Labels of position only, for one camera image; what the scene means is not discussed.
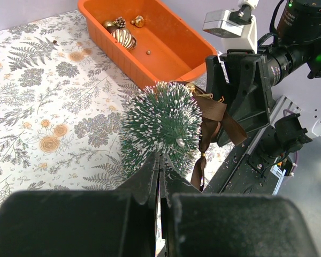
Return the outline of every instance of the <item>purple cable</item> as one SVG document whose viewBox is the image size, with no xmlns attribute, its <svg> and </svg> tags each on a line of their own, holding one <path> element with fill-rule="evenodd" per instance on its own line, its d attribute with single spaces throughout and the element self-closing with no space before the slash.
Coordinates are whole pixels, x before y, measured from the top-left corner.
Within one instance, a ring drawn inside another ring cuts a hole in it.
<svg viewBox="0 0 321 257">
<path fill-rule="evenodd" d="M 284 116 L 284 117 L 286 116 L 286 113 L 288 113 L 288 114 L 294 114 L 293 111 L 290 111 L 290 110 L 288 110 L 288 109 L 284 109 L 284 110 L 283 110 L 283 116 Z M 299 151 L 296 151 L 296 152 L 295 152 L 295 163 L 296 163 L 296 165 L 298 165 L 298 163 L 299 163 Z M 292 173 L 294 173 L 294 171 L 296 170 L 296 168 L 297 168 L 297 166 L 294 166 Z"/>
</svg>

